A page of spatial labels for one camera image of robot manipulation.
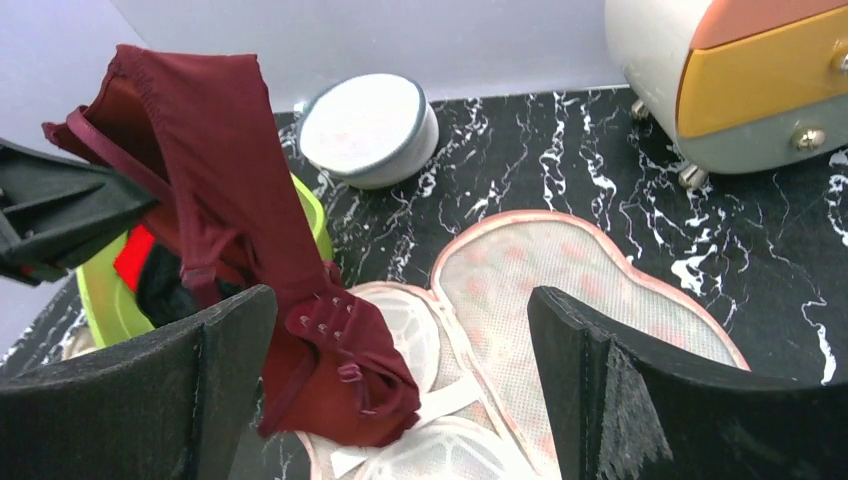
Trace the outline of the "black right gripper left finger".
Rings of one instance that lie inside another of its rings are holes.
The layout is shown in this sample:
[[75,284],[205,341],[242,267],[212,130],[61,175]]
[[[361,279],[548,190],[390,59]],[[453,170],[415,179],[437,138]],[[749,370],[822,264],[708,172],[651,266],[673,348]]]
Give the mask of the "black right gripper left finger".
[[5,479],[224,479],[277,316],[255,286],[193,316],[1,383]]

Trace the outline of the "maroon bra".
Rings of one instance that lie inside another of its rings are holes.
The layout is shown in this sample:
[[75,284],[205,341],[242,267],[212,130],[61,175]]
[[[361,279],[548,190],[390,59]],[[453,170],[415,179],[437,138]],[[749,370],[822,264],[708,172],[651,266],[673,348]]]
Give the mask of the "maroon bra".
[[319,254],[255,55],[120,44],[95,100],[43,130],[158,199],[146,225],[201,307],[220,301],[219,281],[274,291],[262,436],[383,447],[418,421],[419,389],[383,315]]

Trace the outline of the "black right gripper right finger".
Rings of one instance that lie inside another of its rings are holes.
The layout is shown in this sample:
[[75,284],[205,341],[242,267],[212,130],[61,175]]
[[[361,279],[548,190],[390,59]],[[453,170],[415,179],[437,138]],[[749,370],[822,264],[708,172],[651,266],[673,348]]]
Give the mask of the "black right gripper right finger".
[[527,307],[564,479],[843,479],[847,387],[730,367],[553,287]]

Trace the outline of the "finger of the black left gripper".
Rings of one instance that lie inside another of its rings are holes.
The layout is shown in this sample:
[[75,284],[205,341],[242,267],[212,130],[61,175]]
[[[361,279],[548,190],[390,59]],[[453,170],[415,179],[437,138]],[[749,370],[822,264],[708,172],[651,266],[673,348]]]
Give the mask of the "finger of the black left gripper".
[[52,229],[120,214],[136,218],[155,204],[111,170],[1,147],[1,216],[14,229]]
[[1,220],[1,275],[38,286],[56,282],[126,231],[124,218],[49,222],[17,230]]

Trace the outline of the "floral mesh laundry bag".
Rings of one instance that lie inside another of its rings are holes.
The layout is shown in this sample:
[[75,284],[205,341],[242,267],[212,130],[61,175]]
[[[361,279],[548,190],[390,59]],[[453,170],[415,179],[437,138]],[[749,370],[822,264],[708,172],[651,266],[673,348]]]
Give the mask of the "floral mesh laundry bag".
[[747,368],[718,322],[677,288],[634,268],[578,217],[490,216],[440,253],[430,286],[369,282],[422,392],[419,422],[385,448],[302,434],[314,479],[552,479],[558,476],[527,320],[553,286],[609,317],[710,360]]

